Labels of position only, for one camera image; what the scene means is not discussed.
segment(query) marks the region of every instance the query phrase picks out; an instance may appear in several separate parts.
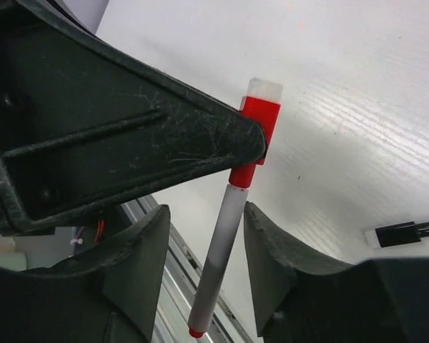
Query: floor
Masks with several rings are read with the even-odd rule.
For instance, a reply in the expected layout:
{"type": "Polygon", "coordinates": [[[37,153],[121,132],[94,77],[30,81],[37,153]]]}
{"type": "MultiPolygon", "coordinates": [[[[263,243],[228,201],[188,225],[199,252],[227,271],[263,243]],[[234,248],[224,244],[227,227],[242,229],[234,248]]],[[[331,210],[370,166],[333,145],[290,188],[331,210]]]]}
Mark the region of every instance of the floor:
{"type": "MultiPolygon", "coordinates": [[[[326,254],[373,251],[363,232],[429,220],[429,0],[110,0],[98,35],[239,106],[258,76],[285,90],[250,200],[326,254]]],[[[204,261],[227,174],[155,194],[204,261]]],[[[223,292],[255,333],[241,233],[223,292]]]]}

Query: black plastic part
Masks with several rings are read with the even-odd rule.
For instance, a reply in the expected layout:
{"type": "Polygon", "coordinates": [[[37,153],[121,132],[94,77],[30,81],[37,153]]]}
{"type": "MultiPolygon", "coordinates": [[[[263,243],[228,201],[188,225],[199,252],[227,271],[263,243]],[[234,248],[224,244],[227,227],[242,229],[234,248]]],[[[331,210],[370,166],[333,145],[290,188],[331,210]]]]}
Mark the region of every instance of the black plastic part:
{"type": "Polygon", "coordinates": [[[160,206],[49,269],[0,269],[0,342],[150,342],[170,228],[160,206]]]}
{"type": "Polygon", "coordinates": [[[61,225],[264,154],[258,123],[55,5],[0,1],[0,232],[61,225]]]}
{"type": "Polygon", "coordinates": [[[429,237],[429,222],[416,224],[416,230],[418,231],[418,236],[421,238],[429,237]]]}
{"type": "Polygon", "coordinates": [[[429,342],[429,258],[350,266],[245,207],[245,246],[265,343],[429,342]]]}
{"type": "Polygon", "coordinates": [[[379,227],[375,229],[375,232],[377,233],[378,242],[382,248],[421,242],[415,222],[396,224],[389,227],[379,227]]]}

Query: whiteboard marker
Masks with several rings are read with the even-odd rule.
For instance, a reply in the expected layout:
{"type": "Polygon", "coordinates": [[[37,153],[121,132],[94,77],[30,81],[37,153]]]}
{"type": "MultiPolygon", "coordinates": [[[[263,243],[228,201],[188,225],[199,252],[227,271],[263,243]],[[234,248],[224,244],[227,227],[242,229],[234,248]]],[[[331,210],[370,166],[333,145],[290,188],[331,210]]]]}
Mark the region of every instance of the whiteboard marker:
{"type": "MultiPolygon", "coordinates": [[[[270,144],[280,111],[281,93],[280,84],[252,79],[247,95],[242,99],[240,113],[262,125],[267,147],[270,144]]],[[[264,164],[264,160],[262,158],[259,161],[233,168],[230,172],[229,184],[222,200],[189,315],[189,333],[194,338],[202,337],[211,324],[222,279],[245,207],[248,188],[250,188],[256,165],[264,164]]]]}

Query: gray floor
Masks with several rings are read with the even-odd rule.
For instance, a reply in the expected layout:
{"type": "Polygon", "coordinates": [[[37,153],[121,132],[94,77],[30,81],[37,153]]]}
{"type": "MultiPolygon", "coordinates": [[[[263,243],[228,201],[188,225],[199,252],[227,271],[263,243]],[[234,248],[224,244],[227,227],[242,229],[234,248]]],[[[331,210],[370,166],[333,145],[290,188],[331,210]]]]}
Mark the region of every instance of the gray floor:
{"type": "MultiPolygon", "coordinates": [[[[98,35],[233,106],[252,76],[283,83],[250,199],[347,262],[429,254],[429,240],[375,252],[363,236],[429,220],[429,0],[110,0],[98,35]]],[[[156,195],[201,261],[226,181],[218,174],[156,195]]],[[[238,238],[224,292],[254,333],[238,238]]]]}

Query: table surface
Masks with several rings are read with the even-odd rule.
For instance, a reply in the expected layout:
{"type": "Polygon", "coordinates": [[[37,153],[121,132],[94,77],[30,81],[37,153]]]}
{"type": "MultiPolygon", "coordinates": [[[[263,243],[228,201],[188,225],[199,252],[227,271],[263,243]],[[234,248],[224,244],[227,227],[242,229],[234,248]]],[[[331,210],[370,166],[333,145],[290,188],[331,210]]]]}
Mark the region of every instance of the table surface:
{"type": "MultiPolygon", "coordinates": [[[[284,85],[250,200],[289,233],[347,262],[429,254],[373,251],[363,231],[429,220],[429,0],[110,0],[98,35],[239,106],[258,76],[284,85]]],[[[156,194],[204,261],[227,174],[156,194]]],[[[223,292],[255,333],[242,232],[223,292]]]]}

